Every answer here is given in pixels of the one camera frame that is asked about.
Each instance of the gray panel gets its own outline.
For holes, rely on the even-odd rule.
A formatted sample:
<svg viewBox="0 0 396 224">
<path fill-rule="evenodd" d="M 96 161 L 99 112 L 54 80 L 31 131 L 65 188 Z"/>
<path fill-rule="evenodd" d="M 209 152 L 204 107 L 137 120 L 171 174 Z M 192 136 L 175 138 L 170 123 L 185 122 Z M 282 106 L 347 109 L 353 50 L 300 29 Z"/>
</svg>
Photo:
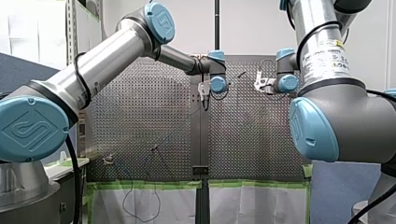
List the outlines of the gray panel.
<svg viewBox="0 0 396 224">
<path fill-rule="evenodd" d="M 230 92 L 223 101 L 211 101 L 210 178 L 304 178 L 303 158 L 290 136 L 290 98 L 277 100 L 280 96 L 266 97 L 254 90 L 260 67 L 264 77 L 276 76 L 275 57 L 227 57 Z"/>
<path fill-rule="evenodd" d="M 147 59 L 131 64 L 87 113 L 87 155 L 96 159 L 89 180 L 146 179 L 146 170 L 150 179 L 191 179 L 190 94 L 183 72 Z M 160 154 L 150 153 L 155 145 Z M 110 154 L 115 165 L 104 166 Z"/>
</svg>

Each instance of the wall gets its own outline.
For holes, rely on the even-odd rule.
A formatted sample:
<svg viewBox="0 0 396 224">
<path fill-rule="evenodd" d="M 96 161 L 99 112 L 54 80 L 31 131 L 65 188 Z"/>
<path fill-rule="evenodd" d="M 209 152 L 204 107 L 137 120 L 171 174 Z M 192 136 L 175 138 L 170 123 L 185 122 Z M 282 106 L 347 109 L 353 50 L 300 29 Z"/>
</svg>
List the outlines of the wall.
<svg viewBox="0 0 396 224">
<path fill-rule="evenodd" d="M 170 44 L 188 53 L 214 48 L 213 0 L 162 0 L 174 16 L 177 36 Z M 106 34 L 114 33 L 118 20 L 146 4 L 145 0 L 103 0 Z M 276 54 L 295 47 L 295 34 L 275 0 L 223 0 L 220 4 L 220 45 L 227 54 Z M 392 0 L 374 0 L 350 27 L 346 43 L 352 76 L 369 89 L 396 87 L 396 27 Z M 350 217 L 353 203 L 367 199 L 378 178 L 370 164 L 315 162 L 311 221 L 341 224 Z"/>
</svg>

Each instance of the black cable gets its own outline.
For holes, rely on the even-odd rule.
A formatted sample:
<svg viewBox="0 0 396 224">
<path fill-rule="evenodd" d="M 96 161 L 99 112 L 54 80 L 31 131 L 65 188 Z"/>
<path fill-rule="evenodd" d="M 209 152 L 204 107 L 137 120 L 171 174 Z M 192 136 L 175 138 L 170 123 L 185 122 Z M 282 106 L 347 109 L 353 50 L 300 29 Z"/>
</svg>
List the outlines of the black cable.
<svg viewBox="0 0 396 224">
<path fill-rule="evenodd" d="M 151 174 L 149 173 L 149 171 L 147 171 L 146 168 L 145 168 L 145 170 L 146 170 L 147 178 L 150 178 Z M 131 217 L 134 217 L 134 218 L 138 219 L 138 220 L 139 220 L 140 222 L 142 222 L 142 223 L 148 223 L 148 222 L 154 220 L 155 218 L 157 218 L 157 217 L 160 215 L 160 213 L 161 213 L 161 198 L 160 198 L 160 195 L 158 195 L 157 187 L 156 187 L 155 183 L 153 183 L 153 185 L 154 185 L 154 194 L 155 194 L 155 196 L 157 197 L 157 200 L 158 200 L 158 210 L 157 210 L 157 214 L 156 214 L 154 217 L 152 217 L 152 218 L 150 218 L 150 219 L 148 219 L 148 220 L 143 220 L 143 219 L 142 219 L 141 217 L 139 217 L 138 215 L 135 215 L 135 214 L 131 213 L 130 211 L 128 211 L 128 209 L 126 209 L 125 203 L 126 203 L 126 200 L 127 200 L 128 197 L 129 197 L 129 195 L 131 194 L 131 192 L 134 190 L 134 181 L 132 180 L 132 177 L 129 175 L 128 172 L 126 172 L 125 170 L 123 170 L 123 172 L 124 172 L 125 174 L 127 174 L 127 175 L 129 176 L 129 178 L 131 179 L 131 188 L 129 189 L 128 193 L 126 193 L 124 199 L 122 200 L 122 209 L 124 210 L 124 212 L 128 213 L 128 215 L 130 215 Z"/>
<path fill-rule="evenodd" d="M 11 92 L 0 92 L 0 100 L 3 100 L 7 96 L 9 96 Z"/>
<path fill-rule="evenodd" d="M 196 109 L 196 110 L 195 110 L 194 112 L 192 112 L 191 114 L 189 114 L 189 115 L 186 117 L 186 121 L 183 122 L 182 124 L 180 124 L 179 126 L 177 126 L 172 132 L 170 132 L 169 134 L 167 134 L 164 138 L 161 138 L 161 137 L 160 137 L 160 138 L 158 139 L 158 143 L 155 144 L 154 147 L 150 150 L 149 154 L 145 157 L 144 162 L 143 162 L 143 169 L 144 169 L 144 171 L 145 171 L 145 173 L 146 173 L 146 176 L 147 176 L 146 179 L 151 178 L 151 173 L 150 173 L 150 171 L 148 170 L 147 166 L 148 166 L 148 162 L 151 163 L 150 156 L 152 156 L 152 155 L 153 155 L 152 153 L 155 152 L 155 151 L 159 154 L 160 159 L 161 159 L 163 165 L 165 166 L 165 169 L 167 170 L 167 172 L 169 173 L 169 175 L 172 177 L 172 173 L 171 173 L 171 171 L 170 171 L 170 169 L 169 169 L 169 166 L 166 164 L 165 159 L 164 159 L 162 153 L 161 153 L 160 150 L 159 150 L 159 147 L 160 147 L 163 143 L 165 143 L 165 142 L 169 139 L 169 137 L 172 136 L 177 130 L 181 130 L 181 128 L 184 127 L 184 125 L 186 125 L 186 123 L 189 122 L 190 117 L 193 116 L 194 114 L 196 114 L 198 111 L 200 111 L 199 108 Z M 132 177 L 129 175 L 128 172 L 124 171 L 124 173 L 127 174 L 127 175 L 129 176 L 129 178 L 132 180 Z M 128 213 L 131 217 L 135 217 L 135 218 L 137 218 L 140 222 L 143 222 L 143 223 L 147 223 L 147 222 L 150 222 L 150 221 L 154 220 L 155 218 L 157 218 L 157 217 L 160 215 L 160 212 L 161 212 L 161 204 L 162 204 L 162 203 L 161 203 L 161 198 L 160 198 L 160 196 L 158 195 L 158 192 L 157 192 L 157 188 L 156 188 L 155 183 L 153 183 L 153 185 L 154 185 L 154 194 L 156 195 L 156 197 L 157 197 L 157 199 L 158 199 L 158 211 L 157 211 L 157 214 L 156 214 L 153 218 L 151 218 L 151 219 L 149 219 L 149 220 L 142 220 L 141 217 L 138 217 L 137 215 L 132 214 L 131 212 L 129 212 L 129 211 L 126 209 L 126 207 L 125 207 L 126 200 L 128 199 L 128 196 L 131 194 L 131 192 L 132 192 L 133 189 L 134 189 L 133 182 L 131 183 L 131 188 L 130 188 L 130 190 L 129 190 L 128 193 L 125 195 L 125 197 L 124 197 L 124 199 L 123 199 L 123 201 L 122 201 L 122 209 L 123 209 L 126 213 Z"/>
<path fill-rule="evenodd" d="M 160 59 L 160 57 L 161 57 L 161 50 L 162 50 L 162 48 L 161 48 L 161 46 L 159 46 L 159 47 L 157 48 L 157 53 L 155 54 L 154 62 L 157 62 L 158 59 Z"/>
<path fill-rule="evenodd" d="M 371 93 L 371 94 L 375 94 L 378 96 L 381 96 L 387 100 L 392 101 L 393 103 L 396 103 L 396 98 L 386 94 L 382 91 L 372 91 L 372 90 L 367 90 L 367 93 Z M 366 207 L 364 207 L 363 209 L 361 209 L 359 211 L 358 214 L 356 214 L 352 219 L 349 220 L 349 222 L 347 224 L 357 224 L 359 222 L 359 219 L 361 217 L 364 216 L 364 214 L 368 213 L 370 210 L 372 210 L 373 208 L 375 208 L 377 205 L 381 204 L 382 202 L 384 202 L 387 198 L 389 198 L 390 196 L 392 196 L 394 193 L 396 192 L 396 185 L 394 185 L 393 187 L 391 187 L 387 192 L 385 192 L 384 194 L 382 194 L 380 197 L 378 197 L 377 199 L 375 199 L 373 202 L 371 202 L 370 204 L 368 204 Z"/>
<path fill-rule="evenodd" d="M 291 11 L 290 11 L 290 4 L 289 4 L 289 2 L 288 2 L 288 4 L 287 4 L 287 6 L 286 6 L 286 13 L 288 14 L 288 20 L 289 20 L 289 23 L 290 23 L 291 28 L 293 28 L 293 30 L 295 30 L 296 27 L 295 27 L 295 25 L 294 25 L 293 19 L 291 18 Z"/>
<path fill-rule="evenodd" d="M 349 37 L 349 28 L 346 30 L 346 38 L 344 39 L 344 44 L 347 42 L 347 38 Z"/>
<path fill-rule="evenodd" d="M 379 198 L 375 199 L 372 203 L 368 204 L 366 207 L 361 209 L 358 214 L 356 214 L 352 219 L 349 220 L 347 224 L 357 224 L 359 222 L 359 219 L 364 216 L 367 212 L 369 212 L 371 209 L 379 205 L 380 203 L 384 202 L 387 198 L 389 198 L 392 194 L 396 192 L 396 185 L 394 185 L 392 188 L 390 188 L 387 192 L 385 192 L 383 195 L 381 195 Z"/>
<path fill-rule="evenodd" d="M 382 96 L 382 97 L 386 98 L 387 100 L 390 100 L 390 101 L 396 103 L 396 98 L 395 97 L 393 97 L 393 96 L 391 96 L 391 95 L 389 95 L 387 93 L 384 93 L 382 91 L 367 90 L 367 93 L 371 93 L 371 94 L 374 94 L 374 95 Z"/>
<path fill-rule="evenodd" d="M 198 59 L 198 69 L 201 73 L 201 82 L 204 83 L 205 81 L 205 74 L 204 74 L 204 70 L 202 68 L 202 62 L 201 62 L 201 58 L 200 57 L 196 57 Z M 207 99 L 207 104 L 205 104 L 205 99 L 202 101 L 202 107 L 204 108 L 204 111 L 207 111 L 209 109 L 209 100 L 210 97 Z"/>
<path fill-rule="evenodd" d="M 303 40 L 300 42 L 300 45 L 298 46 L 298 49 L 297 49 L 297 65 L 298 65 L 299 70 L 301 70 L 301 68 L 300 68 L 301 54 L 302 54 L 303 47 L 305 46 L 306 42 L 308 42 L 308 40 L 312 37 L 312 35 L 315 34 L 316 31 L 320 30 L 321 28 L 323 28 L 325 26 L 333 25 L 333 24 L 338 25 L 338 28 L 340 30 L 343 29 L 343 23 L 341 23 L 340 21 L 327 21 L 319 26 L 316 26 L 308 34 L 306 34 L 304 36 Z"/>
<path fill-rule="evenodd" d="M 82 77 L 81 73 L 78 70 L 78 58 L 84 54 L 85 54 L 85 52 L 79 53 L 78 55 L 76 55 L 76 57 L 74 59 L 74 67 L 75 67 L 76 76 L 78 77 L 78 80 L 81 82 L 81 84 L 84 87 L 85 92 L 87 94 L 87 98 L 85 99 L 86 100 L 85 105 L 81 109 L 85 109 L 91 103 L 91 100 L 92 100 L 90 88 L 88 87 L 87 82 L 84 80 L 84 77 Z"/>
<path fill-rule="evenodd" d="M 230 87 L 227 88 L 227 91 L 225 92 L 225 94 L 224 94 L 222 97 L 220 97 L 220 98 L 216 98 L 212 91 L 210 92 L 210 95 L 211 95 L 212 98 L 215 99 L 216 101 L 222 101 L 222 100 L 225 99 L 225 97 L 227 97 L 229 91 L 230 91 Z"/>
<path fill-rule="evenodd" d="M 81 182 L 80 182 L 80 171 L 78 168 L 78 160 L 76 151 L 74 150 L 72 140 L 70 139 L 70 135 L 66 137 L 66 145 L 69 150 L 70 158 L 72 160 L 73 172 L 75 175 L 75 211 L 73 217 L 73 224 L 79 223 L 79 211 L 81 206 Z"/>
</svg>

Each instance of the robotic arm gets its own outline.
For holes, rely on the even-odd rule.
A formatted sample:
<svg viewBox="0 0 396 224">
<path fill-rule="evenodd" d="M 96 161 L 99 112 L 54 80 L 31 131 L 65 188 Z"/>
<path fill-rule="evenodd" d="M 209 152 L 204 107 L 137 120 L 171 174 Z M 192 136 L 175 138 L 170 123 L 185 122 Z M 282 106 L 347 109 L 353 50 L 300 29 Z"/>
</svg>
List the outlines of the robotic arm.
<svg viewBox="0 0 396 224">
<path fill-rule="evenodd" d="M 393 91 L 367 91 L 351 76 L 342 35 L 371 0 L 286 0 L 299 48 L 281 50 L 277 70 L 300 70 L 304 86 L 290 105 L 294 145 L 310 160 L 382 164 L 370 204 L 370 224 L 395 223 L 396 104 Z M 371 97 L 373 92 L 383 97 Z"/>
<path fill-rule="evenodd" d="M 160 3 L 149 3 L 126 15 L 114 35 L 86 54 L 79 54 L 74 64 L 48 80 L 31 81 L 0 101 L 2 223 L 24 223 L 15 218 L 56 222 L 46 216 L 50 211 L 31 213 L 34 217 L 15 216 L 10 211 L 28 209 L 26 204 L 34 209 L 35 204 L 56 193 L 59 185 L 49 182 L 39 160 L 64 143 L 69 128 L 78 121 L 78 111 L 137 58 L 151 57 L 189 76 L 209 74 L 211 79 L 201 83 L 203 97 L 211 91 L 228 90 L 224 52 L 213 50 L 202 58 L 191 57 L 164 46 L 174 36 L 170 12 Z"/>
</svg>

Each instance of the wire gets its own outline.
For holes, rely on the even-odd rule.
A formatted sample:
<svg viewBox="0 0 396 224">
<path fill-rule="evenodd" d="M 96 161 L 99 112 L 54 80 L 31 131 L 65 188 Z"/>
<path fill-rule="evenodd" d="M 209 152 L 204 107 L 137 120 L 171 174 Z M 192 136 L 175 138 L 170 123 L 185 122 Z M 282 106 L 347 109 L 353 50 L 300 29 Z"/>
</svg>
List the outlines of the wire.
<svg viewBox="0 0 396 224">
<path fill-rule="evenodd" d="M 128 197 L 129 197 L 129 195 L 130 195 L 130 194 L 132 193 L 132 191 L 134 190 L 134 181 L 132 181 L 132 177 L 129 175 L 128 172 L 126 172 L 125 170 L 123 170 L 123 172 L 124 172 L 125 174 L 127 174 L 127 175 L 129 176 L 129 178 L 131 179 L 131 188 L 129 189 L 128 193 L 126 193 L 124 199 L 122 200 L 122 209 L 124 210 L 124 212 L 128 213 L 128 215 L 130 215 L 131 217 L 134 217 L 134 218 L 138 219 L 138 220 L 139 220 L 140 222 L 142 222 L 142 223 L 148 223 L 148 222 L 154 220 L 155 218 L 157 218 L 157 217 L 160 215 L 160 213 L 161 213 L 161 198 L 160 198 L 160 195 L 158 195 L 157 187 L 156 187 L 155 183 L 153 183 L 153 185 L 154 185 L 154 194 L 155 194 L 155 196 L 157 197 L 157 200 L 158 200 L 158 210 L 157 210 L 157 213 L 156 213 L 156 215 L 155 215 L 154 217 L 152 217 L 152 218 L 150 218 L 150 219 L 148 219 L 148 220 L 143 220 L 143 219 L 142 219 L 141 217 L 139 217 L 138 215 L 135 215 L 135 214 L 131 213 L 130 211 L 128 211 L 128 209 L 126 209 L 125 203 L 126 203 Z M 149 171 L 146 172 L 146 175 L 148 176 L 148 178 L 151 176 L 151 174 L 149 173 Z"/>
<path fill-rule="evenodd" d="M 147 176 L 146 179 L 151 178 L 151 173 L 150 173 L 150 171 L 148 170 L 147 167 L 148 167 L 148 162 L 151 163 L 150 157 L 153 155 L 153 152 L 155 152 L 155 151 L 156 151 L 156 152 L 158 153 L 158 155 L 160 156 L 160 159 L 161 159 L 163 165 L 165 166 L 165 169 L 166 169 L 167 172 L 169 173 L 169 175 L 172 176 L 172 173 L 171 173 L 171 171 L 170 171 L 170 169 L 169 169 L 169 166 L 168 166 L 167 163 L 165 162 L 165 159 L 164 159 L 164 157 L 163 157 L 163 154 L 162 154 L 161 151 L 159 150 L 159 147 L 160 147 L 163 143 L 165 143 L 165 142 L 169 139 L 169 137 L 171 137 L 177 130 L 181 130 L 181 128 L 187 123 L 188 119 L 190 119 L 190 117 L 193 116 L 194 114 L 196 114 L 198 111 L 200 111 L 200 108 L 196 109 L 194 112 L 192 112 L 191 114 L 189 114 L 189 115 L 186 117 L 186 122 L 183 122 L 182 124 L 180 124 L 179 126 L 177 126 L 172 132 L 170 132 L 169 134 L 167 134 L 164 138 L 161 138 L 161 137 L 160 137 L 160 138 L 158 139 L 158 144 L 155 144 L 155 145 L 154 145 L 154 147 L 150 150 L 149 154 L 145 157 L 144 162 L 143 162 L 143 169 L 144 169 L 144 171 L 145 171 L 145 173 L 146 173 L 146 176 Z M 126 171 L 123 171 L 123 172 L 124 172 L 125 174 L 127 174 L 127 175 L 129 176 L 129 178 L 132 180 L 132 177 L 129 175 L 128 172 L 126 172 Z M 162 206 L 161 198 L 160 198 L 160 196 L 158 195 L 157 187 L 156 187 L 155 183 L 153 183 L 153 185 L 154 185 L 154 194 L 156 195 L 157 200 L 158 200 L 158 210 L 157 210 L 156 215 L 155 215 L 154 217 L 152 217 L 151 219 L 149 219 L 149 220 L 143 220 L 143 219 L 142 219 L 141 217 L 139 217 L 138 215 L 135 215 L 135 214 L 131 213 L 130 211 L 128 211 L 128 209 L 127 209 L 126 206 L 125 206 L 125 204 L 126 204 L 126 202 L 127 202 L 127 199 L 128 199 L 128 197 L 129 197 L 129 195 L 131 194 L 131 192 L 132 192 L 133 189 L 134 189 L 134 182 L 131 183 L 131 188 L 130 188 L 130 190 L 129 190 L 128 193 L 125 195 L 124 199 L 122 200 L 122 209 L 123 209 L 126 213 L 128 213 L 131 217 L 137 218 L 137 219 L 138 219 L 140 222 L 142 222 L 142 223 L 147 223 L 147 222 L 150 222 L 150 221 L 154 220 L 154 219 L 157 218 L 157 217 L 160 215 L 160 213 L 161 213 L 161 206 Z"/>
<path fill-rule="evenodd" d="M 210 92 L 210 95 L 211 95 L 212 98 L 215 99 L 216 101 L 222 101 L 222 100 L 225 99 L 225 97 L 227 97 L 229 91 L 230 91 L 230 87 L 227 88 L 227 91 L 225 92 L 225 94 L 224 94 L 222 97 L 220 97 L 220 98 L 216 98 L 212 91 Z"/>
<path fill-rule="evenodd" d="M 81 57 L 84 54 L 85 54 L 85 52 L 81 52 L 78 55 L 76 55 L 76 57 L 74 59 L 74 67 L 75 67 L 76 76 L 77 76 L 78 80 L 81 82 L 81 84 L 84 87 L 85 92 L 87 94 L 85 105 L 81 109 L 85 109 L 91 103 L 91 100 L 92 100 L 90 88 L 88 87 L 87 82 L 85 81 L 84 77 L 82 77 L 82 75 L 78 69 L 78 59 L 79 59 L 79 57 Z"/>
<path fill-rule="evenodd" d="M 396 103 L 396 98 L 386 94 L 384 92 L 381 91 L 372 91 L 372 90 L 367 90 L 367 93 L 371 93 L 371 94 L 375 94 L 378 96 L 381 96 L 387 100 L 392 101 L 393 103 Z M 347 224 L 357 224 L 359 222 L 359 219 L 364 216 L 364 214 L 368 213 L 370 210 L 372 210 L 373 208 L 375 208 L 377 205 L 381 204 L 382 202 L 384 202 L 387 198 L 389 198 L 391 195 L 393 195 L 396 192 L 396 185 L 394 185 L 393 187 L 391 187 L 387 192 L 385 192 L 383 195 L 381 195 L 380 197 L 378 197 L 377 199 L 375 199 L 373 202 L 371 202 L 370 204 L 368 204 L 366 207 L 364 207 L 363 209 L 361 209 L 359 211 L 358 214 L 356 214 L 352 219 L 349 220 L 349 222 Z"/>
<path fill-rule="evenodd" d="M 265 96 L 265 98 L 267 98 L 267 99 L 270 100 L 270 101 L 280 101 L 280 100 L 282 100 L 283 98 L 285 98 L 285 97 L 287 96 L 287 94 L 284 93 L 283 95 L 281 95 L 280 97 L 275 98 L 275 99 L 269 97 L 270 95 L 268 95 L 268 94 L 264 94 L 264 96 Z"/>
<path fill-rule="evenodd" d="M 387 192 L 385 192 L 383 195 L 381 195 L 379 198 L 375 199 L 372 203 L 368 204 L 366 207 L 361 209 L 358 214 L 356 214 L 352 219 L 349 220 L 347 224 L 357 224 L 359 222 L 359 219 L 364 216 L 367 212 L 369 212 L 371 209 L 379 205 L 380 203 L 384 202 L 387 198 L 389 198 L 392 194 L 396 192 L 396 185 L 391 187 Z"/>
<path fill-rule="evenodd" d="M 11 92 L 0 92 L 0 100 L 3 100 L 7 96 L 9 96 Z"/>
<path fill-rule="evenodd" d="M 347 28 L 346 30 L 346 38 L 344 39 L 344 43 L 345 44 L 347 42 L 347 38 L 349 37 L 349 28 Z"/>
<path fill-rule="evenodd" d="M 294 25 L 293 19 L 291 18 L 291 11 L 290 11 L 290 4 L 289 4 L 289 2 L 288 2 L 288 4 L 287 4 L 287 6 L 286 6 L 286 13 L 288 14 L 288 20 L 289 20 L 289 23 L 290 23 L 291 28 L 293 28 L 293 30 L 295 30 L 296 27 L 295 27 L 295 25 Z"/>
<path fill-rule="evenodd" d="M 67 135 L 66 137 L 66 145 L 67 145 L 67 149 L 69 150 L 70 158 L 72 159 L 73 171 L 75 175 L 75 211 L 74 211 L 73 223 L 78 224 L 82 194 L 81 194 L 81 183 L 80 183 L 80 175 L 79 175 L 80 172 L 78 168 L 77 155 L 76 155 L 76 151 L 74 150 L 72 141 L 70 139 L 70 135 Z"/>
<path fill-rule="evenodd" d="M 390 100 L 390 101 L 396 103 L 396 98 L 395 97 L 393 97 L 393 96 L 391 96 L 391 95 L 389 95 L 387 93 L 384 93 L 382 91 L 367 90 L 367 93 L 371 93 L 371 94 L 382 96 L 382 97 L 386 98 L 387 100 Z"/>
</svg>

